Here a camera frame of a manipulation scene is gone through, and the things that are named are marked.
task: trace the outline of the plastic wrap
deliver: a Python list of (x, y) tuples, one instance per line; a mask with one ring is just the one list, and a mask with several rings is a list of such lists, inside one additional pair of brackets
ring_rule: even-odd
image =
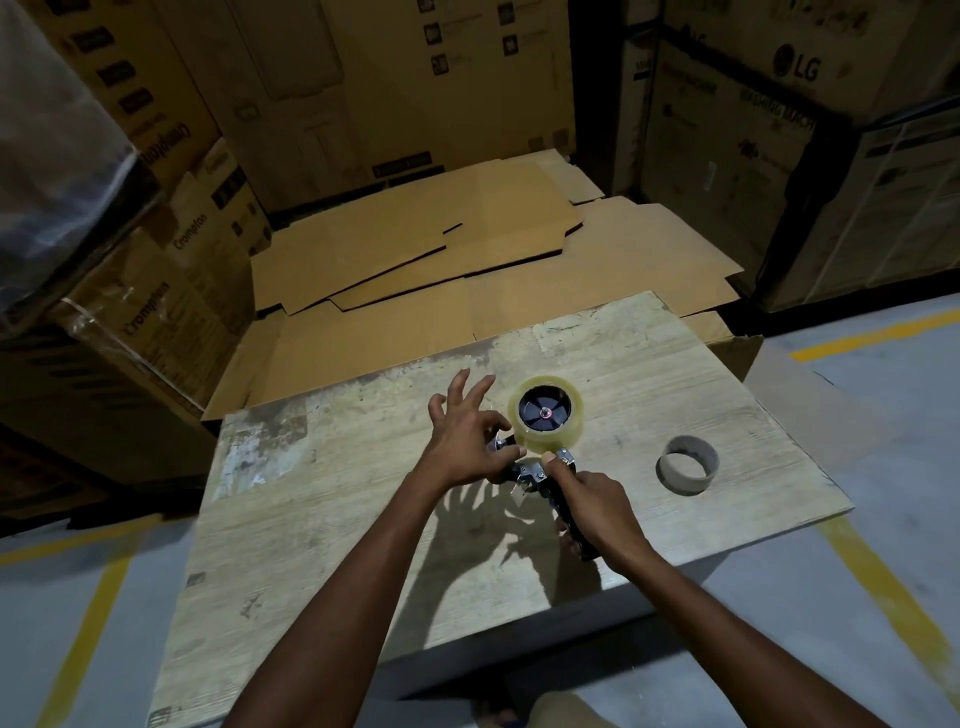
[(136, 151), (15, 0), (0, 0), (0, 334), (77, 252)]

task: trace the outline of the person's right hand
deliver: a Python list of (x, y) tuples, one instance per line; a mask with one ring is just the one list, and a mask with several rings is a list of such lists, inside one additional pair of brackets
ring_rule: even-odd
[[(631, 555), (653, 552), (620, 483), (603, 473), (573, 474), (552, 452), (543, 454), (542, 463), (547, 474), (560, 483), (574, 520), (587, 540), (600, 551), (607, 566), (622, 574)], [(558, 528), (565, 530), (566, 524), (559, 523)], [(562, 534), (561, 538), (577, 550), (568, 534)]]

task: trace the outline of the packing tape roll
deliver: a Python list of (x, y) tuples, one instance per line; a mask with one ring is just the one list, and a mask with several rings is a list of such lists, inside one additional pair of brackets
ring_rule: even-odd
[[(686, 455), (692, 457), (704, 469), (699, 477), (684, 475), (667, 459), (667, 455)], [(666, 444), (663, 455), (657, 460), (657, 473), (668, 488), (684, 496), (695, 496), (707, 489), (717, 471), (720, 470), (720, 455), (706, 440), (693, 435), (679, 435)]]

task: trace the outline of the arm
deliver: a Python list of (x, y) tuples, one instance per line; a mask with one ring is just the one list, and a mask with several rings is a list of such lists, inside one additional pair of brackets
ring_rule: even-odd
[[(886, 725), (661, 558), (643, 535), (620, 483), (600, 473), (574, 475), (551, 453), (543, 462), (607, 565), (630, 579), (674, 625), (744, 723), (751, 728)], [(568, 535), (562, 540), (576, 547)]]
[(453, 486), (493, 476), (525, 453), (487, 451), (510, 424), (479, 409), (493, 376), (464, 397), (468, 376), (464, 369), (446, 397), (430, 399), (433, 436), (420, 462), (253, 674), (224, 728), (353, 725), (430, 513)]

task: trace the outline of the black handle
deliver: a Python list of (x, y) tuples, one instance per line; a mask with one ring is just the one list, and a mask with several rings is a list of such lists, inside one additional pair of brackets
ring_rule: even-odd
[[(570, 469), (576, 472), (575, 466)], [(587, 540), (587, 537), (584, 536), (577, 522), (573, 520), (573, 514), (570, 513), (570, 506), (566, 502), (564, 489), (560, 487), (560, 483), (552, 477), (548, 477), (540, 483), (538, 487), (540, 488), (540, 492), (546, 496), (547, 502), (557, 511), (557, 515), (560, 516), (569, 527), (570, 537), (580, 545), (580, 558), (584, 561), (593, 561), (593, 559), (600, 556), (600, 552), (596, 549), (596, 546)]]

